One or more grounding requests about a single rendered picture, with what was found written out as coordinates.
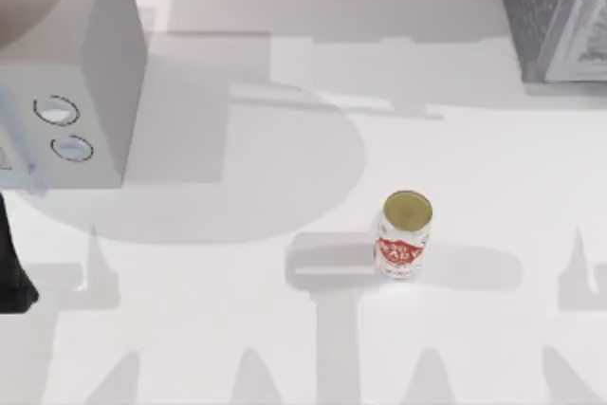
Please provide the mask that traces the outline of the small microwave knob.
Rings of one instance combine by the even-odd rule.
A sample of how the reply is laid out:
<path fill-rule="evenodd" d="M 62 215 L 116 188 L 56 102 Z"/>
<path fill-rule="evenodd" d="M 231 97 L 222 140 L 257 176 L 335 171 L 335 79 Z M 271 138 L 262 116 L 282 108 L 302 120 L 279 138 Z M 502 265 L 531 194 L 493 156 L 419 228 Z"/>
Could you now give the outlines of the small microwave knob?
<path fill-rule="evenodd" d="M 70 135 L 50 142 L 52 152 L 70 162 L 85 162 L 94 155 L 93 145 L 85 138 Z"/>

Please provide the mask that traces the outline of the red and white can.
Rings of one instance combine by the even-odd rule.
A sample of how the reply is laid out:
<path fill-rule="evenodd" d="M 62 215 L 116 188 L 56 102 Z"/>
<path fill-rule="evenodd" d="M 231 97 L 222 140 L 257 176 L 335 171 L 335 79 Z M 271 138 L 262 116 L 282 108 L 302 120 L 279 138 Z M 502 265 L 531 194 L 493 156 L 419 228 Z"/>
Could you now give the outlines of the red and white can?
<path fill-rule="evenodd" d="M 421 267 L 432 219 L 432 204 L 423 194 L 411 190 L 391 193 L 377 221 L 376 269 L 393 279 L 413 277 Z"/>

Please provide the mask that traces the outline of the large microwave knob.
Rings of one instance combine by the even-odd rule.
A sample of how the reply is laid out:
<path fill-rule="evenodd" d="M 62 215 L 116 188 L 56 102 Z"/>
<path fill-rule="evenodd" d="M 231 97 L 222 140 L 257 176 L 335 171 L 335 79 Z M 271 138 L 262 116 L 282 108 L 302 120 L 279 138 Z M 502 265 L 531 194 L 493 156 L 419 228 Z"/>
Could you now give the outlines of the large microwave knob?
<path fill-rule="evenodd" d="M 68 126 L 80 118 L 80 110 L 77 105 L 59 95 L 36 99 L 32 105 L 37 117 L 51 125 Z"/>

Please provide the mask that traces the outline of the pale microwave oven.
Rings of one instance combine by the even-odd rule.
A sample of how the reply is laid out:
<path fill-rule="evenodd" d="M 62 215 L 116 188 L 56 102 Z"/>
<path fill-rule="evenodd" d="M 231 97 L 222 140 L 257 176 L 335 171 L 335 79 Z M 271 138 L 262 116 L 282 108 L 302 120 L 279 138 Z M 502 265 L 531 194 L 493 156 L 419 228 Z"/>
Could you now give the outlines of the pale microwave oven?
<path fill-rule="evenodd" d="M 0 0 L 0 190 L 120 186 L 147 57 L 136 0 Z M 80 118 L 39 119 L 32 103 L 51 95 Z M 93 145 L 89 160 L 52 152 L 70 135 Z"/>

